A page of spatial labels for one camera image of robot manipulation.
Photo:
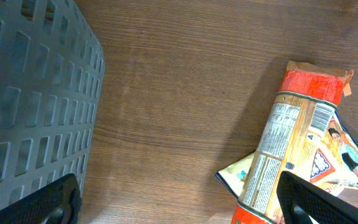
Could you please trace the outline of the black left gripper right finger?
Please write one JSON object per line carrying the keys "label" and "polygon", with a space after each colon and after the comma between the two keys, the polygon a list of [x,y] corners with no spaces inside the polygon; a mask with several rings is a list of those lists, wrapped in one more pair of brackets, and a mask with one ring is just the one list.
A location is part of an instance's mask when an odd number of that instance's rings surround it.
{"label": "black left gripper right finger", "polygon": [[291,172],[280,174],[277,196],[285,223],[358,224],[358,208]]}

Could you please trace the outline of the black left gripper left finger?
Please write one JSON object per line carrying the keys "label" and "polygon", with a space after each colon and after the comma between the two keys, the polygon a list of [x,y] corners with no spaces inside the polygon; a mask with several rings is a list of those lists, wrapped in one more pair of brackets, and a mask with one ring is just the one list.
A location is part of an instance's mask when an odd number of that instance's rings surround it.
{"label": "black left gripper left finger", "polygon": [[75,174],[67,174],[0,210],[0,223],[77,224],[82,198]]}

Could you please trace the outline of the yellow wet wipes packet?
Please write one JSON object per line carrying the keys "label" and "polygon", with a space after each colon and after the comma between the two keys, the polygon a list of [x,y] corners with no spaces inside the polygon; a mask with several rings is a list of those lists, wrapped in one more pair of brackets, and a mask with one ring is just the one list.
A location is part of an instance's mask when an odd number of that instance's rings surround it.
{"label": "yellow wet wipes packet", "polygon": [[[241,194],[253,158],[249,154],[214,175],[236,198]],[[338,113],[331,118],[321,140],[310,182],[334,196],[344,189],[358,190],[358,143],[342,125]]]}

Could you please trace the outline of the orange spaghetti packet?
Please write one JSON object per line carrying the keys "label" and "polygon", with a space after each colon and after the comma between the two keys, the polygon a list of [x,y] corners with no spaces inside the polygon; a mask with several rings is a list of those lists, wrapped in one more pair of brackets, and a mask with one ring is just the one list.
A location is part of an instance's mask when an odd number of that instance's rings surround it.
{"label": "orange spaghetti packet", "polygon": [[351,81],[353,70],[290,61],[255,151],[233,223],[283,223],[280,174],[309,181],[321,138]]}

